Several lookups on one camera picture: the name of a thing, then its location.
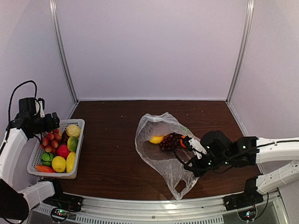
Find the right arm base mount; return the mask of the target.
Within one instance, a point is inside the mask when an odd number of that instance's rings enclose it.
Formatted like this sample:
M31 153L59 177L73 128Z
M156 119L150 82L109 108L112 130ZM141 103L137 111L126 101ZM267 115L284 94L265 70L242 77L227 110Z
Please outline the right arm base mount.
M263 195L257 191L257 178L258 176L249 178L245 182L245 188L242 193L232 194L223 198L226 211L241 209L263 202Z

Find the clear plastic bag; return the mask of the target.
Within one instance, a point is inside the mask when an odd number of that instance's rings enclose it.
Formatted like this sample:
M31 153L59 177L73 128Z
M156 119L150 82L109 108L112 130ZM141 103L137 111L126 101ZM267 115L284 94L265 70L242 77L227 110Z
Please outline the clear plastic bag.
M159 144L149 142L153 136L166 136L170 133L178 133L200 140L170 113L166 112L161 115L147 113L139 121L135 134L135 149L142 160L164 178L172 198L179 201L194 187L198 178L192 172L184 169L183 164L175 157L173 151L162 151ZM176 153L184 162L194 156L194 153L186 148L177 148Z

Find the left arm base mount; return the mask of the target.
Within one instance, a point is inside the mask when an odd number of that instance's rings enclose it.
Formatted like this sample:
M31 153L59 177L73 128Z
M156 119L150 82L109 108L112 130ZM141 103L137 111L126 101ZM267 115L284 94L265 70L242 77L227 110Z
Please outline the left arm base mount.
M47 180L53 184L54 195L43 201L44 204L58 207L70 212L80 212L83 197L64 193L63 188L58 179Z

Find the yellow green fruit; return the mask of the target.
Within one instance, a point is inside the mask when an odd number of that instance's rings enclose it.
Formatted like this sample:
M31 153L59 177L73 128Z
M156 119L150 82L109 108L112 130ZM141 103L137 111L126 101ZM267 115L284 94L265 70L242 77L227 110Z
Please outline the yellow green fruit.
M71 136L67 141L67 148L70 152L76 152L78 147L78 137Z

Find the pale fruit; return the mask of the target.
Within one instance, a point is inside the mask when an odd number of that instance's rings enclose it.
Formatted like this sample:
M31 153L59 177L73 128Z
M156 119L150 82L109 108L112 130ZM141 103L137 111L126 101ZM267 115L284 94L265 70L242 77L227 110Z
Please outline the pale fruit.
M69 125L66 128L66 134L69 137L79 137L81 134L81 128L77 125Z

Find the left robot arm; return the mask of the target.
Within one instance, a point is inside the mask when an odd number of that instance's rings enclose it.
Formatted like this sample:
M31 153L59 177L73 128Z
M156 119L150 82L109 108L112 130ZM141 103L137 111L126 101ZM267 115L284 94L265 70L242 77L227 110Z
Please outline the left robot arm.
M28 140L59 127L57 114L43 111L42 98L20 99L19 112L15 119L8 120L0 146L0 217L10 224L23 223L30 211L47 198L57 207L67 203L67 196L55 189L52 181L41 181L19 191L13 187L15 168Z

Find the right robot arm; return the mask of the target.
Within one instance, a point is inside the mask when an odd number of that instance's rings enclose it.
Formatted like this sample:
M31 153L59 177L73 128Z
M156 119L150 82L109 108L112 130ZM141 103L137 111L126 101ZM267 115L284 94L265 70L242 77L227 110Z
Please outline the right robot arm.
M207 132L201 140L185 136L182 144L195 155L182 162L184 169L195 177L224 166L242 168L271 161L288 161L289 164L269 173L250 178L240 194L240 203L251 205L257 196L293 182L299 177L299 139L266 139L256 136L231 141L222 131Z

